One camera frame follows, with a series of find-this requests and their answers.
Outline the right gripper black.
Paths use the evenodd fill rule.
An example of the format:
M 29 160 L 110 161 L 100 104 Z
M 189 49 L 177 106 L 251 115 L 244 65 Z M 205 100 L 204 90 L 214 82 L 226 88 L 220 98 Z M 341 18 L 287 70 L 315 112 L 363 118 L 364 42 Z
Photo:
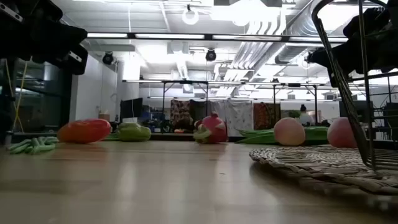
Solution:
M 365 35 L 370 35 L 365 40 L 366 60 L 368 70 L 381 70 L 389 72 L 398 68 L 398 27 L 386 28 L 390 20 L 387 9 L 380 7 L 368 8 L 363 12 Z M 352 71 L 364 73 L 361 43 L 359 34 L 359 16 L 354 16 L 343 29 L 343 34 L 348 38 L 348 44 L 341 44 L 332 48 L 333 58 L 338 62 L 343 76 L 347 79 Z M 349 50 L 349 65 L 345 62 Z M 330 65 L 330 60 L 324 48 L 317 50 L 317 63 L 326 67 L 330 85 L 337 87 L 337 81 Z

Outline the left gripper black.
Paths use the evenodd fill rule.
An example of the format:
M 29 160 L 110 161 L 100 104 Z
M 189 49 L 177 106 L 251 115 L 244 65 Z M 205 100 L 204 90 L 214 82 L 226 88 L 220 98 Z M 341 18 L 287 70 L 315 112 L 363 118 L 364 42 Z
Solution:
M 81 45 L 87 31 L 64 24 L 63 11 L 52 0 L 0 0 L 0 58 L 29 52 L 34 24 L 57 39 L 55 65 L 74 75 L 85 72 L 88 51 Z

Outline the red orange mango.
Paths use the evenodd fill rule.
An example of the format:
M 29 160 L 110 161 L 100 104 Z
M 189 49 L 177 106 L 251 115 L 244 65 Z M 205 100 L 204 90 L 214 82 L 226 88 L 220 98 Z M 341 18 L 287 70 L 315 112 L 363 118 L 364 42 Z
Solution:
M 111 125 L 104 119 L 83 119 L 67 123 L 57 132 L 60 142 L 88 144 L 102 141 L 111 133 Z

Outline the pink peach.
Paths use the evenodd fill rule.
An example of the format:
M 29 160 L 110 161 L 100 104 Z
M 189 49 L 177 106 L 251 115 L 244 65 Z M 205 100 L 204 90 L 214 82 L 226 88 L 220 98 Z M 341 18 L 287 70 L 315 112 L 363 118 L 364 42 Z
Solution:
M 351 125 L 346 117 L 339 117 L 333 120 L 327 131 L 327 139 L 333 147 L 357 147 Z
M 299 146 L 306 139 L 304 127 L 294 118 L 282 118 L 274 125 L 274 139 L 283 146 Z

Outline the green corn husk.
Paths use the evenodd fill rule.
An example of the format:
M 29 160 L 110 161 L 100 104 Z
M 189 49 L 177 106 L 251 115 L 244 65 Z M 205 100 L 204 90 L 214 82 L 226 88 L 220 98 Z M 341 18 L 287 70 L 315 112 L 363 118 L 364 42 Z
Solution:
M 305 126 L 305 141 L 302 143 L 305 146 L 328 144 L 326 126 Z M 239 144 L 265 144 L 277 145 L 280 144 L 274 139 L 273 129 L 262 130 L 239 130 L 239 133 L 244 139 L 238 140 Z

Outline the long green bean bundle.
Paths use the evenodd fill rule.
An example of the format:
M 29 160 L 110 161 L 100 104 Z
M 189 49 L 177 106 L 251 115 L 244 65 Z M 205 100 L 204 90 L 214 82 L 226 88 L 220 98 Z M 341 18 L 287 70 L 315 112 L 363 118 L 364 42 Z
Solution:
M 25 139 L 8 147 L 10 154 L 41 154 L 56 148 L 58 139 L 56 137 L 37 137 Z

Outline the green bell pepper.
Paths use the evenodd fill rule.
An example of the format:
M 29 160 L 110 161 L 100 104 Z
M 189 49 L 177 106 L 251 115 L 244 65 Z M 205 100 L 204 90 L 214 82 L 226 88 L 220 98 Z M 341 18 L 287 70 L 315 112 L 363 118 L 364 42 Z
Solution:
M 147 141 L 151 134 L 149 128 L 138 123 L 121 123 L 118 126 L 118 138 L 121 141 Z

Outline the pink dragon fruit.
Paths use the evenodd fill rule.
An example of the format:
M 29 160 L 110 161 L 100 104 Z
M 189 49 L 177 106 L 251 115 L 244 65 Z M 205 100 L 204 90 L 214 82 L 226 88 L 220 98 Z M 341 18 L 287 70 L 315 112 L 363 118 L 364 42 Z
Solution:
M 203 144 L 215 144 L 228 140 L 227 127 L 218 114 L 212 112 L 209 116 L 195 122 L 193 138 Z

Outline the black LED light bar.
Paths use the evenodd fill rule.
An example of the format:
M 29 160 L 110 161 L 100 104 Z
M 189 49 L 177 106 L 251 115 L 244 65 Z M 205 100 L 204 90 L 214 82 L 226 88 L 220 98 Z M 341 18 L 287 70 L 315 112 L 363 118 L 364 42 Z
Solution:
M 204 40 L 227 42 L 291 42 L 317 44 L 321 38 L 294 35 L 247 35 L 247 34 L 177 34 L 177 33 L 105 33 L 89 32 L 87 39 L 140 39 L 140 40 Z

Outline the person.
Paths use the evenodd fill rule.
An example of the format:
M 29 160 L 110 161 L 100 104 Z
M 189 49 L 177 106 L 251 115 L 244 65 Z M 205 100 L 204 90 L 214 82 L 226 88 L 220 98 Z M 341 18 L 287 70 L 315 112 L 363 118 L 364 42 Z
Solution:
M 315 124 L 313 118 L 307 113 L 307 108 L 305 105 L 300 106 L 299 121 L 304 126 L 311 126 Z

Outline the colourful patterned fabric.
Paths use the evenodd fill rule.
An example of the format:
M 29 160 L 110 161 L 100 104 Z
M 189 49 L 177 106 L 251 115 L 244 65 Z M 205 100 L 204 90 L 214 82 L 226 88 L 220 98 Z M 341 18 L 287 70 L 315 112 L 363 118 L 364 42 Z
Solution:
M 271 129 L 280 120 L 280 104 L 253 104 L 254 130 Z

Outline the floral patterned fabric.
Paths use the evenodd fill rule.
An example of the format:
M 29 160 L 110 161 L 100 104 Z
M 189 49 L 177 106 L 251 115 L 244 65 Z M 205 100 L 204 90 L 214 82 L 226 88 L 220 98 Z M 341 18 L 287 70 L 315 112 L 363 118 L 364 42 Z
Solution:
M 190 101 L 170 101 L 170 122 L 176 125 L 185 115 L 190 115 Z

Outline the white hanging fabric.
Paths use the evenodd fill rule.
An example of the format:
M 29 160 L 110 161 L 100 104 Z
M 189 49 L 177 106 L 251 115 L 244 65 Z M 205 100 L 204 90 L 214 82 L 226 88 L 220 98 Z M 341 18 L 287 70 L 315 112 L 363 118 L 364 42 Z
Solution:
M 229 137 L 240 137 L 239 130 L 253 130 L 253 104 L 251 101 L 210 101 L 212 112 L 225 122 Z

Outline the dark hanging fabric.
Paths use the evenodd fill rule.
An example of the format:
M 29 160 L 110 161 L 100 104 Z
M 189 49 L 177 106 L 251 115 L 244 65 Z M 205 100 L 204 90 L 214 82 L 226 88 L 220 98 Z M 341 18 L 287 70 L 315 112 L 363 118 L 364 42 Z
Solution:
M 207 116 L 207 102 L 206 101 L 195 101 L 190 100 L 190 116 L 193 122 L 202 120 Z

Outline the black metal rig frame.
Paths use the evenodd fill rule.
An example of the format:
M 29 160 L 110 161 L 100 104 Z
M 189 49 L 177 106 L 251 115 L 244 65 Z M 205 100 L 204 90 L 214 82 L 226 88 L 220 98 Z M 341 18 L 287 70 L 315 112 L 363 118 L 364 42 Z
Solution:
M 309 83 L 274 83 L 272 85 L 272 90 L 273 90 L 273 104 L 276 104 L 276 89 L 282 90 L 285 88 L 293 88 L 293 89 L 299 89 L 299 88 L 305 88 L 309 93 L 311 93 L 314 96 L 314 106 L 315 106 L 315 124 L 318 123 L 318 95 L 317 95 L 317 86 L 314 84 L 309 84 Z
M 207 102 L 207 112 L 209 115 L 209 102 L 208 102 L 208 90 L 209 90 L 209 83 L 207 81 L 195 81 L 195 80 L 164 80 L 161 81 L 163 84 L 162 87 L 162 112 L 165 113 L 166 111 L 166 100 L 180 100 L 180 101 L 190 101 L 190 100 L 195 100 L 195 101 L 206 101 Z M 170 89 L 175 86 L 176 84 L 179 84 L 182 86 L 182 89 L 187 87 L 188 89 L 193 88 L 193 87 L 199 87 L 203 91 L 204 96 L 199 96 L 196 97 L 195 93 L 193 92 L 193 96 L 166 96 L 166 94 L 170 91 Z M 189 115 L 185 115 L 183 119 L 181 119 L 178 123 L 181 121 L 188 122 L 189 124 L 193 123 L 193 119 Z

